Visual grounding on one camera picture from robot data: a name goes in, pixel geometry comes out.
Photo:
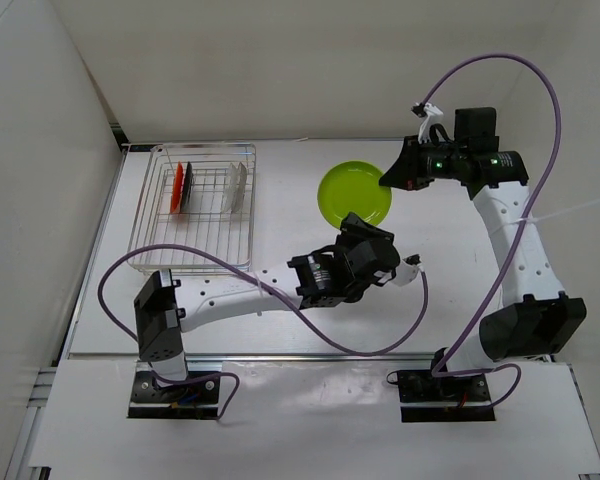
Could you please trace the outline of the green plate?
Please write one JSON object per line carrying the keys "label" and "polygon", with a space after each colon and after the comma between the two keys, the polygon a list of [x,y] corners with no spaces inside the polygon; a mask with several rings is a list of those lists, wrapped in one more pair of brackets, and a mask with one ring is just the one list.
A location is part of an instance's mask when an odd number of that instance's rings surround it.
{"label": "green plate", "polygon": [[364,222],[379,226],[392,203],[391,189],[379,184],[382,175],[379,168],[360,160],[331,168],[317,191],[318,208],[326,222],[339,228],[349,213],[355,213]]}

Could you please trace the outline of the orange plate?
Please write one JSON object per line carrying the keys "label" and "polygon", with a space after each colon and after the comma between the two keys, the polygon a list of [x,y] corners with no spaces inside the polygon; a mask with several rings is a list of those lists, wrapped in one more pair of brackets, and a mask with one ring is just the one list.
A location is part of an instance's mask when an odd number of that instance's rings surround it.
{"label": "orange plate", "polygon": [[184,176],[185,171],[183,164],[179,162],[176,167],[174,181],[172,186],[171,200],[170,200],[170,213],[176,214],[181,209],[181,203],[183,198],[184,190]]}

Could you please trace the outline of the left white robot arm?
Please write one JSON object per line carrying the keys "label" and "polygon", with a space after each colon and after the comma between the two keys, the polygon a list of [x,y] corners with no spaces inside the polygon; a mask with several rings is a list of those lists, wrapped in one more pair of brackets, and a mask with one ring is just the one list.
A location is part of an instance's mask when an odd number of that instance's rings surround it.
{"label": "left white robot arm", "polygon": [[355,303],[369,287],[393,280],[400,263],[393,234],[350,213],[334,244],[257,274],[179,280],[157,270],[133,302],[139,358],[157,369],[157,391],[178,400],[190,386],[184,333],[259,312]]}

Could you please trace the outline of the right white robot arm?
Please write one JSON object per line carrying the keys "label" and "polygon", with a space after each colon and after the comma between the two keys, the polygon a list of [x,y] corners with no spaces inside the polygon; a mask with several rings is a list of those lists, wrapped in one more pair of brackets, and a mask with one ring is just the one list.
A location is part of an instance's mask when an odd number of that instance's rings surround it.
{"label": "right white robot arm", "polygon": [[519,153],[500,150],[495,109],[456,110],[452,135],[434,105],[417,104],[413,111],[423,120],[420,129],[405,138],[380,185],[418,191],[436,179],[458,181],[483,221],[499,269],[501,308],[478,312],[429,375],[432,393],[450,400],[464,389],[464,375],[493,370],[507,359],[559,353],[587,309],[583,299],[567,294],[550,265],[527,209],[532,192],[526,167]]}

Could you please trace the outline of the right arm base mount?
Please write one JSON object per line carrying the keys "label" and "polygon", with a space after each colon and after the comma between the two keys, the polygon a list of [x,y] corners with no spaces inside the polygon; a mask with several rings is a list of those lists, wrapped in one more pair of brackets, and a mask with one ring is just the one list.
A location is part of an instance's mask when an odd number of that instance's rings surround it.
{"label": "right arm base mount", "polygon": [[402,423],[476,423],[496,420],[484,374],[435,378],[428,370],[393,370]]}

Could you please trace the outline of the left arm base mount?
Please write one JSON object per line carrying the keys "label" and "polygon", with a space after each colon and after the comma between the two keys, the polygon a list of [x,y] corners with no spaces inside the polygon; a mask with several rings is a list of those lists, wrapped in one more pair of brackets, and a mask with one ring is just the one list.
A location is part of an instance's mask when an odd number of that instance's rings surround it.
{"label": "left arm base mount", "polygon": [[188,367],[188,378],[204,382],[161,385],[148,366],[136,367],[129,395],[130,419],[215,420],[219,414],[221,377],[219,371]]}

